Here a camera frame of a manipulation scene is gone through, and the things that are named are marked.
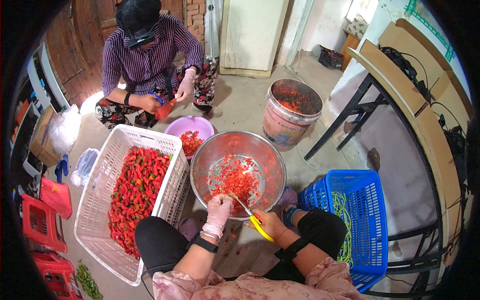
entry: wristwatch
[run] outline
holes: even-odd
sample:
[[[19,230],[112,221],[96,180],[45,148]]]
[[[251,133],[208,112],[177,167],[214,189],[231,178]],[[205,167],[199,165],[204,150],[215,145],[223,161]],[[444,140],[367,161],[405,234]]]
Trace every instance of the wristwatch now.
[[[297,257],[297,252],[305,248],[310,242],[308,242],[304,238],[299,238],[295,242],[293,242],[290,246],[288,246],[285,250],[282,251],[280,249],[275,253],[275,256],[278,257],[279,259],[285,261],[289,260],[291,261],[295,257]]]
[[[204,240],[200,237],[200,233],[195,234],[193,239],[188,243],[187,245],[187,250],[190,249],[192,245],[199,245],[200,247],[204,248],[208,252],[211,253],[217,253],[218,252],[218,246],[215,246],[214,244],[210,243],[207,240]]]

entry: hand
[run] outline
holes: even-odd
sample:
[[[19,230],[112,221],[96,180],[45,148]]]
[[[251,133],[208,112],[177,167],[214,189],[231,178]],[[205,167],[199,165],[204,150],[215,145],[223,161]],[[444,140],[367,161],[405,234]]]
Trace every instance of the hand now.
[[[204,231],[208,231],[218,236],[223,236],[223,228],[227,222],[230,211],[232,210],[232,198],[225,194],[220,194],[212,198],[207,204],[207,222],[202,227]]]
[[[277,240],[278,237],[287,230],[287,227],[278,218],[276,213],[267,213],[261,209],[254,209],[252,212],[260,216],[262,219],[262,224],[260,226],[274,240]],[[255,229],[255,226],[250,221],[246,222],[245,226]]]
[[[156,97],[152,94],[146,94],[143,96],[135,95],[134,97],[134,102],[131,103],[132,106],[136,106],[139,108],[142,108],[148,113],[154,114],[157,109],[161,107],[160,102],[157,101]]]
[[[196,69],[186,69],[185,77],[180,83],[179,89],[175,94],[176,102],[182,102],[193,95],[193,85],[195,83]]]

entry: purple striped shirt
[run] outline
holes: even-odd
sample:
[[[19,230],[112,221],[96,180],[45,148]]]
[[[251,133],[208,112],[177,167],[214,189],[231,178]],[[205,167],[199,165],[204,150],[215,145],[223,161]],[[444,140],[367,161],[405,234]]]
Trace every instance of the purple striped shirt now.
[[[115,30],[105,41],[102,55],[102,90],[108,96],[117,87],[120,76],[128,85],[134,86],[134,94],[145,95],[154,88],[166,89],[162,71],[167,69],[172,86],[178,87],[173,59],[177,52],[187,56],[185,67],[195,66],[197,73],[202,68],[203,47],[185,28],[183,23],[171,15],[163,18],[154,27],[155,41],[145,51],[141,47],[129,50],[123,30]]]

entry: stainless steel bowl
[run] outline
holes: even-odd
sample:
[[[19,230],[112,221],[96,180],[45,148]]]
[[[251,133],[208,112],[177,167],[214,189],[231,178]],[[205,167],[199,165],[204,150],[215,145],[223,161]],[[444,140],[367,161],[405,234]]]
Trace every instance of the stainless steel bowl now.
[[[193,192],[206,208],[212,198],[210,190],[215,182],[208,184],[211,173],[218,172],[218,163],[225,155],[250,157],[258,165],[260,172],[255,172],[260,184],[258,190],[261,198],[267,199],[269,205],[264,208],[269,211],[278,203],[285,187],[287,172],[283,158],[273,145],[263,137],[247,131],[231,130],[217,133],[204,141],[193,155],[190,166],[190,182]],[[229,220],[246,221],[245,211],[236,212]]]

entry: scissors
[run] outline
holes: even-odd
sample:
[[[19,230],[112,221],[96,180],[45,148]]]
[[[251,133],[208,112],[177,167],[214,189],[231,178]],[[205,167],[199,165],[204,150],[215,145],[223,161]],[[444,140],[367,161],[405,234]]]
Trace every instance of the scissors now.
[[[248,207],[238,199],[238,197],[236,195],[234,195],[233,193],[230,193],[229,194],[230,197],[236,199],[240,204],[241,206],[243,206],[243,208],[245,209],[245,211],[247,212],[247,214],[250,216],[250,221],[252,222],[252,224],[255,226],[255,228],[258,230],[258,232],[264,237],[266,238],[268,241],[270,242],[275,242],[275,240],[269,236],[264,230],[263,228],[260,226],[260,224],[263,223],[262,221],[262,218],[260,218],[259,215],[256,215],[254,213],[252,213],[250,211],[250,209],[248,209]]]
[[[154,95],[155,98],[157,99],[157,101],[160,102],[160,104],[161,104],[162,106],[163,106],[165,103],[171,103],[171,102],[172,102],[172,101],[170,101],[170,100],[165,100],[165,99],[163,99],[163,98],[168,98],[168,96],[163,96],[162,98],[160,98],[160,97],[159,97],[157,94],[155,94],[155,93],[150,92],[149,94]]]

